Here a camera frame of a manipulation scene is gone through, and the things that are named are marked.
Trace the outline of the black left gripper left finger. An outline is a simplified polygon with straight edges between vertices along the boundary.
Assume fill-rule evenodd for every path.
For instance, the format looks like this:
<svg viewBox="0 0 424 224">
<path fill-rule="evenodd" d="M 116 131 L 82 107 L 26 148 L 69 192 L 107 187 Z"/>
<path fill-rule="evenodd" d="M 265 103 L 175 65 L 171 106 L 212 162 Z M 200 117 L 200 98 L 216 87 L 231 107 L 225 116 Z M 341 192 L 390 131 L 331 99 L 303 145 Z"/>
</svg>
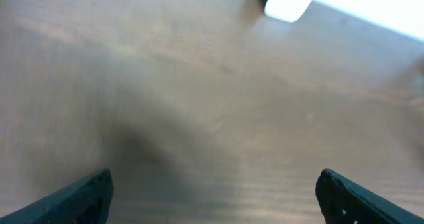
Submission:
<svg viewBox="0 0 424 224">
<path fill-rule="evenodd" d="M 113 192 L 110 169 L 100 169 L 2 217 L 1 224 L 105 224 Z"/>
</svg>

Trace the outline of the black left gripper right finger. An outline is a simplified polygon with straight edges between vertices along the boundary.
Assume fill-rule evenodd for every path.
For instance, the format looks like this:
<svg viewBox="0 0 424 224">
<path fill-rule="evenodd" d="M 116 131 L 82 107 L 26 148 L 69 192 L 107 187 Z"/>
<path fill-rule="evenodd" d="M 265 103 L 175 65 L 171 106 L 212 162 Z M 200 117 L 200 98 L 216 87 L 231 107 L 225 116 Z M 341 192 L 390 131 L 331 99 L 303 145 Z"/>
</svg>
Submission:
<svg viewBox="0 0 424 224">
<path fill-rule="evenodd" d="M 423 224 L 423 218 L 328 168 L 317 180 L 315 195 L 327 224 Z"/>
</svg>

